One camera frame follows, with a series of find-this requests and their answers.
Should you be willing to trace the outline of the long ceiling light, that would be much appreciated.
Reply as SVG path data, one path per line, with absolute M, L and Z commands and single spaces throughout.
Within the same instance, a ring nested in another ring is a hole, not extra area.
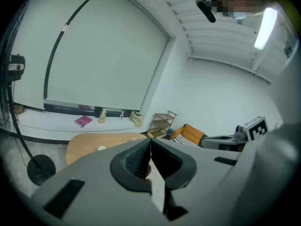
M 257 35 L 257 38 L 254 43 L 254 47 L 258 50 L 263 50 L 272 31 L 275 26 L 277 20 L 278 11 L 274 8 L 266 8 L 262 21 L 261 26 Z

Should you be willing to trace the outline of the striped black orange blanket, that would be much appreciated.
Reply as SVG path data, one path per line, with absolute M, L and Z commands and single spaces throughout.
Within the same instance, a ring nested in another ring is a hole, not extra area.
M 199 147 L 201 147 L 201 139 L 203 139 L 205 136 L 204 132 L 194 128 L 189 124 L 185 124 L 183 127 L 176 129 L 172 133 L 169 140 L 173 140 L 179 134 L 182 134 L 183 137 L 197 144 Z

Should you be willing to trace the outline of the black standing fan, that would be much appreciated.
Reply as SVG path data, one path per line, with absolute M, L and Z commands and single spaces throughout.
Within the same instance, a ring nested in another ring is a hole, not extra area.
M 21 79 L 25 70 L 25 58 L 20 54 L 13 55 L 12 48 L 28 5 L 28 0 L 20 5 L 0 39 L 0 118 L 3 121 L 0 127 L 10 131 L 10 124 L 13 124 L 17 137 L 30 157 L 26 165 L 28 178 L 39 186 L 56 173 L 55 164 L 46 155 L 32 155 L 18 126 L 13 101 L 13 82 Z

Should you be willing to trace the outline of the beige cloth bag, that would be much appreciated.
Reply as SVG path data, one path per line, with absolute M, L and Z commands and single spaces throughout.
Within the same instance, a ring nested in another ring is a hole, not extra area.
M 132 111 L 129 119 L 136 127 L 143 126 L 143 116 L 139 112 Z

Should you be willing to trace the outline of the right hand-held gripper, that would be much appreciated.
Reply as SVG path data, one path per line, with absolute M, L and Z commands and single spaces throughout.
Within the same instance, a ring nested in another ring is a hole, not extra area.
M 206 149 L 230 150 L 238 143 L 247 143 L 257 140 L 268 132 L 265 116 L 258 116 L 251 121 L 237 125 L 234 136 L 205 137 L 201 140 L 201 146 Z

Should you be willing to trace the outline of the black white striped blanket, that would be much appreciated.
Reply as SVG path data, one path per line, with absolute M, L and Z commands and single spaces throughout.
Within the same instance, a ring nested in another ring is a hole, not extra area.
M 188 145 L 188 146 L 192 146 L 192 147 L 199 147 L 197 144 L 189 141 L 188 139 L 186 139 L 185 137 L 182 136 L 182 134 L 177 135 L 174 139 L 174 142 L 183 144 L 183 145 Z

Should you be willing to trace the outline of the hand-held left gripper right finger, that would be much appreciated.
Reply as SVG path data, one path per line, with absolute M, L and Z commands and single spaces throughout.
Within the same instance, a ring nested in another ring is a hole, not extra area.
M 237 226 L 239 153 L 153 139 L 151 159 L 165 181 L 163 213 L 152 213 L 152 226 Z

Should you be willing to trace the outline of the magenta book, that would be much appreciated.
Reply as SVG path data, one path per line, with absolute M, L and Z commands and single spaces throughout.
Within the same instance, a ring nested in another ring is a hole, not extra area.
M 74 121 L 74 123 L 76 125 L 78 125 L 79 127 L 83 128 L 84 126 L 88 125 L 91 121 L 92 121 L 92 119 L 90 117 L 82 116 L 82 117 L 76 119 Z

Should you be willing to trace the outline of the oval wooden table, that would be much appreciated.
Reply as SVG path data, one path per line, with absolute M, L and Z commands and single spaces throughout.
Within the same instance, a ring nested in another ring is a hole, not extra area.
M 73 137 L 68 143 L 66 151 L 66 164 L 70 165 L 87 154 L 97 152 L 99 146 L 105 146 L 107 149 L 145 138 L 146 136 L 140 133 L 80 134 Z

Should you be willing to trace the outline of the person's white shirt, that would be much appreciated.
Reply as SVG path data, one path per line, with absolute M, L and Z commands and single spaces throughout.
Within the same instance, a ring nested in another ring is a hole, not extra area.
M 240 226 L 301 226 L 301 53 L 271 90 L 283 124 L 255 153 L 233 219 Z

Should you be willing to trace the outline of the narrow white roller blind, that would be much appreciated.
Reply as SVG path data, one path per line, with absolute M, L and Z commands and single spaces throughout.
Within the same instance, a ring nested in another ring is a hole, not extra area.
M 55 42 L 67 21 L 86 0 L 28 0 L 12 53 L 25 58 L 25 70 L 16 82 L 14 102 L 44 108 L 44 81 Z

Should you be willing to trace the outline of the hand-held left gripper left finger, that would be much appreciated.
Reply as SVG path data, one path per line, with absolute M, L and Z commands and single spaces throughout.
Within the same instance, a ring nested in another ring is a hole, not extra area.
M 30 207 L 45 226 L 167 226 L 146 181 L 151 141 L 87 154 L 53 175 Z

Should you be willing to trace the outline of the white windowsill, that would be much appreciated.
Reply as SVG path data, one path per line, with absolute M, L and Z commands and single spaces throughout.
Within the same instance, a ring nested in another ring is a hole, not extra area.
M 23 136 L 64 141 L 83 133 L 143 133 L 147 131 L 145 126 L 135 127 L 128 118 L 108 117 L 105 123 L 99 123 L 97 118 L 92 117 L 92 121 L 84 127 L 75 123 L 75 120 L 79 118 L 79 115 L 26 109 L 18 116 L 18 126 Z

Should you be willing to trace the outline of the large white roller blind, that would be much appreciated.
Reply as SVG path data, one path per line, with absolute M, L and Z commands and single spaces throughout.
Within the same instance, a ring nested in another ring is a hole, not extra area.
M 139 110 L 167 42 L 129 0 L 91 0 L 64 32 L 51 64 L 49 100 Z

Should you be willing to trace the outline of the wooden shelf rack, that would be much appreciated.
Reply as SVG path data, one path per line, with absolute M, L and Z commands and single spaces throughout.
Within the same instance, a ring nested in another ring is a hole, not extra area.
M 146 133 L 147 137 L 163 138 L 167 136 L 176 116 L 178 115 L 171 111 L 167 111 L 167 113 L 156 113 Z

